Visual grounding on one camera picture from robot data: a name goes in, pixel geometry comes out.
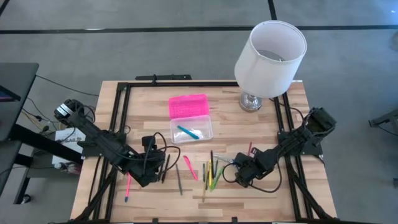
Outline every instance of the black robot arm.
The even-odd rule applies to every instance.
[[[165,152],[156,150],[153,144],[145,148],[148,152],[144,170],[145,153],[139,154],[126,144],[126,135],[100,130],[84,114],[84,106],[77,100],[66,100],[55,111],[55,117],[67,126],[78,128],[86,135],[82,147],[99,150],[109,163],[123,174],[130,175],[143,187],[157,182],[157,172],[165,161]]]
[[[254,178],[262,179],[271,173],[280,157],[286,154],[298,155],[305,147],[317,147],[334,130],[335,124],[336,121],[323,108],[313,108],[304,118],[303,124],[288,133],[275,148],[262,152],[254,147],[254,157],[238,153],[234,160],[239,167],[235,173],[237,183],[248,187]]]

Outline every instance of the lamp base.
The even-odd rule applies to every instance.
[[[255,112],[261,108],[262,98],[242,92],[239,106],[246,112]]]

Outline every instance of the yellow pencil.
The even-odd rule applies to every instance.
[[[209,173],[208,170],[209,170],[209,163],[206,162],[206,178],[205,178],[205,180],[207,180],[207,178],[208,178],[208,173]],[[205,181],[205,184],[203,185],[203,195],[201,198],[202,202],[205,202],[205,196],[206,196],[206,181]]]
[[[213,174],[211,173],[211,159],[209,160],[209,187],[211,187],[211,183],[213,181]]]

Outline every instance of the table leg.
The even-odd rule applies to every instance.
[[[47,151],[55,156],[61,157],[62,159],[75,162],[79,165],[83,164],[83,160],[81,159],[81,154],[79,152],[63,146],[56,141],[50,140],[41,134],[37,134],[24,128],[19,124],[15,124],[12,128],[10,138],[20,140],[25,144]]]
[[[14,199],[14,204],[15,205],[20,205],[24,199],[24,195],[26,193],[26,188],[27,185],[29,184],[30,178],[29,177],[25,177],[24,181],[20,184],[19,188],[18,188],[18,192],[17,195]]]
[[[30,167],[30,165],[32,164],[32,161],[33,161],[33,157],[18,154],[17,157],[15,158],[14,163],[22,165],[22,166]]]

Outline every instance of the wooden tabletop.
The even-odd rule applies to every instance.
[[[96,109],[96,125],[108,129],[116,94],[117,81],[103,82]],[[159,218],[160,222],[230,222],[237,217],[240,222],[294,221],[290,189],[287,180],[284,159],[280,160],[282,185],[273,194],[260,192],[252,188],[243,188],[238,184],[229,184],[220,178],[216,189],[206,192],[202,202],[203,181],[202,166],[210,158],[210,150],[215,154],[234,158],[237,152],[247,153],[249,143],[264,151],[277,144],[277,118],[273,102],[263,100],[262,107],[255,113],[244,112],[238,104],[241,93],[239,87],[137,87],[132,88],[129,99],[126,125],[131,127],[127,143],[139,152],[143,152],[141,137],[161,132],[167,144],[170,141],[170,123],[168,100],[179,95],[205,93],[208,96],[210,116],[213,125],[213,139],[178,145],[182,156],[188,156],[199,177],[195,181],[181,157],[178,168],[182,180],[183,195],[178,190],[175,169],[168,171],[167,178],[161,182],[151,183],[142,188],[132,181],[130,198],[124,202],[127,177],[119,173],[113,202],[112,222],[151,222]],[[303,83],[293,82],[288,90],[290,105],[304,114],[309,111]],[[122,94],[119,105],[119,116],[123,105]],[[295,126],[301,118],[292,110]],[[157,137],[157,144],[162,141]],[[176,150],[169,149],[170,162],[177,157]],[[323,164],[313,156],[302,156],[305,176],[309,191],[331,216],[336,216],[330,193],[328,179]],[[84,161],[71,218],[78,216],[87,206],[88,194],[93,179],[97,158]],[[225,163],[219,161],[218,167]],[[233,169],[226,169],[226,177],[233,176]],[[99,175],[95,182],[98,186]],[[255,180],[253,185],[263,189],[274,189],[279,182],[277,168],[262,180]],[[302,194],[297,189],[301,214],[305,217]],[[108,193],[105,193],[100,218],[104,211]]]

